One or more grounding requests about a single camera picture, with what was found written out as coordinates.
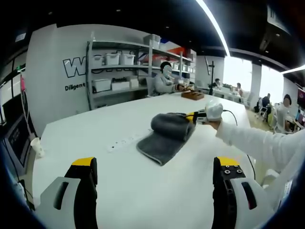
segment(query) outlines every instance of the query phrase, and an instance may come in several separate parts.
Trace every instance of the white storage bin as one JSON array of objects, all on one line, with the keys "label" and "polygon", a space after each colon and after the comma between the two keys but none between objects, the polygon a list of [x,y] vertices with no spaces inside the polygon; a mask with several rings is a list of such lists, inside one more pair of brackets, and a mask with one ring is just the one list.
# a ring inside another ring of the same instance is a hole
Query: white storage bin
[{"label": "white storage bin", "polygon": [[112,83],[112,90],[113,91],[120,91],[125,90],[129,88],[129,82],[117,82]]},{"label": "white storage bin", "polygon": [[100,68],[102,65],[104,65],[104,56],[92,57],[92,69]]},{"label": "white storage bin", "polygon": [[101,79],[93,81],[93,86],[96,89],[96,92],[108,91],[111,89],[111,80],[110,79]]},{"label": "white storage bin", "polygon": [[179,64],[178,63],[173,63],[173,69],[179,70]]},{"label": "white storage bin", "polygon": [[139,87],[139,81],[138,81],[138,79],[131,79],[131,80],[129,81],[129,86],[130,86],[131,88]]},{"label": "white storage bin", "polygon": [[108,53],[106,54],[106,65],[119,65],[119,59],[119,53]]},{"label": "white storage bin", "polygon": [[187,65],[186,64],[183,64],[183,66],[182,66],[182,71],[185,71],[186,72],[186,70],[187,70]]},{"label": "white storage bin", "polygon": [[152,47],[155,49],[159,48],[161,37],[155,34],[150,34],[143,38],[143,42],[146,45],[149,45],[149,41],[152,40]]},{"label": "white storage bin", "polygon": [[135,55],[132,54],[122,54],[120,56],[120,65],[133,65]]}]

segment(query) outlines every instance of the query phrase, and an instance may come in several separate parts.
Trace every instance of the desk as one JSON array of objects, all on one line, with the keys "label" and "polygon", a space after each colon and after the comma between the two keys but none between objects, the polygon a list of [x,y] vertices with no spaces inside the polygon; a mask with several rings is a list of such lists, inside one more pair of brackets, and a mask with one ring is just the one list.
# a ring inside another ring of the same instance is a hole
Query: desk
[{"label": "desk", "polygon": [[[64,176],[74,160],[94,156],[100,228],[211,228],[214,157],[235,158],[246,176],[253,177],[246,154],[216,138],[212,127],[197,125],[188,142],[162,167],[139,153],[136,142],[111,153],[107,148],[117,140],[147,131],[158,113],[197,111],[212,99],[232,111],[240,126],[250,127],[242,104],[209,95],[193,101],[181,94],[102,107],[48,124],[41,138],[46,155],[34,164],[35,205],[45,188],[56,177]],[[223,120],[235,124],[229,112],[223,114]]]},{"label": "desk", "polygon": [[221,94],[224,96],[225,99],[232,98],[233,101],[238,101],[238,102],[241,99],[240,94],[232,94],[232,92],[230,91],[213,89],[213,95],[214,94]]},{"label": "desk", "polygon": [[298,121],[296,121],[294,117],[291,117],[291,116],[287,115],[287,116],[285,117],[285,119],[286,119],[288,122],[292,123],[292,124],[295,126],[294,132],[296,132],[296,127],[299,127],[301,130],[303,130],[303,129],[305,128],[305,127],[302,126]]}]

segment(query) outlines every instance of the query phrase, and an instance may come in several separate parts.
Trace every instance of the monitor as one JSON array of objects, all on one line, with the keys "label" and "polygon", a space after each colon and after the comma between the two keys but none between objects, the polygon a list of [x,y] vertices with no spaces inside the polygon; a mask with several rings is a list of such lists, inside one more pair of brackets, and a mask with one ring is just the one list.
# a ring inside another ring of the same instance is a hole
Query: monitor
[{"label": "monitor", "polygon": [[297,121],[299,124],[304,125],[304,116],[302,114],[299,114]]},{"label": "monitor", "polygon": [[305,109],[305,91],[301,88],[299,88],[297,92],[297,104],[299,104],[302,109]]},{"label": "monitor", "polygon": [[4,152],[5,162],[10,172],[16,174],[13,161],[18,175],[24,175],[30,150],[30,134],[23,114],[6,131],[1,139],[0,148]]},{"label": "monitor", "polygon": [[23,114],[21,94],[3,104],[3,111],[6,123],[11,126]]}]

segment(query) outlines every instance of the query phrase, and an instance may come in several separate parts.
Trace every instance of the wooden box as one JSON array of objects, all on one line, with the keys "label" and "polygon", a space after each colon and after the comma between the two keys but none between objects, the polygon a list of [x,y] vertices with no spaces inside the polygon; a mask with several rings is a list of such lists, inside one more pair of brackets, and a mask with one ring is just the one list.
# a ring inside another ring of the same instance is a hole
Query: wooden box
[{"label": "wooden box", "polygon": [[181,97],[192,100],[199,100],[204,98],[204,94],[201,92],[184,92],[181,94]]}]

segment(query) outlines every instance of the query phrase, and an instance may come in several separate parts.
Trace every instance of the folded towel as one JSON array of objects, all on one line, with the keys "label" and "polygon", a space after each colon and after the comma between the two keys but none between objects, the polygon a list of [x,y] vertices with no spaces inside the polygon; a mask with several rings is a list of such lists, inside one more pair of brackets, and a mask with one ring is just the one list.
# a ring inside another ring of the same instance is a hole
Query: folded towel
[{"label": "folded towel", "polygon": [[151,122],[153,133],[137,144],[137,149],[159,165],[171,160],[192,135],[195,125],[186,114],[158,114]]}]

